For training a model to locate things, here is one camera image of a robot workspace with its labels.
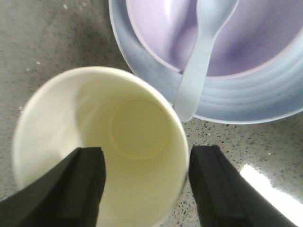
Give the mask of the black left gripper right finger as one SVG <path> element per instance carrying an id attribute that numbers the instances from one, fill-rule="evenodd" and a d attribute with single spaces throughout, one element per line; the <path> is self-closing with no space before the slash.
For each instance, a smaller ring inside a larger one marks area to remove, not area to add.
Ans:
<path id="1" fill-rule="evenodd" d="M 203 227 L 294 227 L 257 192 L 217 145 L 193 146 L 189 182 Z"/>

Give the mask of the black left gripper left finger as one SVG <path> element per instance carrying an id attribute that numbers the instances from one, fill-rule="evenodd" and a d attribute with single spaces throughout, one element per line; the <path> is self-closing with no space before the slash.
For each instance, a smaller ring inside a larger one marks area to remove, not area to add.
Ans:
<path id="1" fill-rule="evenodd" d="M 101 148 L 77 148 L 1 201 L 2 227 L 95 227 L 106 182 Z"/>

